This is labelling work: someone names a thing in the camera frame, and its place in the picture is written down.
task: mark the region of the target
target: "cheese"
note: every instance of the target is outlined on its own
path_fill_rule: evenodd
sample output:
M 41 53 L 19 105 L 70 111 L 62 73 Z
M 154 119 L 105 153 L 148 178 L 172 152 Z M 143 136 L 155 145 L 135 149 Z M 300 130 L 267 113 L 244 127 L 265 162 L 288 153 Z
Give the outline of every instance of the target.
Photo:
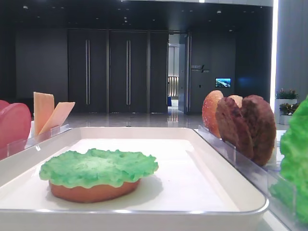
M 50 116 L 42 130 L 39 132 L 39 134 L 42 134 L 54 127 L 61 126 L 70 114 L 74 105 L 75 102 L 58 103 L 52 115 Z
M 51 94 L 34 92 L 34 135 L 37 136 L 54 111 Z

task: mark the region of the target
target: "acrylic divider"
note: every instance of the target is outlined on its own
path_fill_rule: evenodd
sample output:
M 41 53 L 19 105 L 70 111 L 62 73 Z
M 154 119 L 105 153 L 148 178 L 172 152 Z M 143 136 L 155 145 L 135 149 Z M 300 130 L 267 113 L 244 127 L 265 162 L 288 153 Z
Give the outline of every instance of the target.
M 0 149 L 0 160 L 3 160 L 9 156 L 15 155 L 29 147 L 32 147 L 58 134 L 68 131 L 69 129 L 70 129 L 69 124 L 63 125 L 61 127 L 57 126 L 38 136 L 31 137 L 30 139 L 18 140 L 18 141 L 9 143 L 6 147 Z
M 303 217 L 305 211 L 308 211 L 308 201 L 297 194 L 295 185 L 280 175 L 279 168 L 258 166 L 239 153 L 235 146 L 218 139 L 203 126 L 199 125 L 197 132 L 235 169 L 269 198 L 269 210 L 286 227 L 292 231 L 308 230 L 308 218 Z

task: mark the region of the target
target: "white tray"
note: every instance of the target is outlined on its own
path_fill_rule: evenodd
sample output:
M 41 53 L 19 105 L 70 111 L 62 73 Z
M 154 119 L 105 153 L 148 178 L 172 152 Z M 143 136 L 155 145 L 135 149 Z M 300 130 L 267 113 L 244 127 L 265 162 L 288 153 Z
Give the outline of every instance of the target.
M 55 198 L 40 166 L 67 150 L 141 151 L 159 169 L 127 196 L 95 204 Z M 5 231 L 253 231 L 269 202 L 194 130 L 74 128 L 0 161 Z

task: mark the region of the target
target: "light strip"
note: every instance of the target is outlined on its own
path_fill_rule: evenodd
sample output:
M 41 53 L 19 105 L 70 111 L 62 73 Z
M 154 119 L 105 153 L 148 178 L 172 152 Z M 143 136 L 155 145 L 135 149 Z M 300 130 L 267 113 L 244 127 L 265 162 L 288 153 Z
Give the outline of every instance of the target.
M 269 104 L 272 111 L 275 111 L 276 95 L 276 66 L 277 66 L 277 33 L 278 33 L 278 7 L 279 0 L 273 0 L 273 28 L 271 45 L 271 73 L 270 73 L 270 98 Z

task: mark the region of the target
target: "potted plant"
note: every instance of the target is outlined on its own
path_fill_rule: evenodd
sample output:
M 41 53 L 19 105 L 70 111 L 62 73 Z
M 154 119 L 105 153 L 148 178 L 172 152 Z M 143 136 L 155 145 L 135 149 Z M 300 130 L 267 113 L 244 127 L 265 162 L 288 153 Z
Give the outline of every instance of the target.
M 298 99 L 298 94 L 295 90 L 284 90 L 281 89 L 280 91 L 276 92 L 276 99 L 275 99 L 275 120 L 276 123 L 280 121 L 280 115 L 282 112 L 280 111 L 281 104 L 296 104 Z
M 291 119 L 293 113 L 296 111 L 296 109 L 298 108 L 299 103 L 295 103 L 295 104 L 288 104 L 288 103 L 283 103 L 280 104 L 280 124 L 284 124 L 284 125 L 289 125 L 289 120 Z

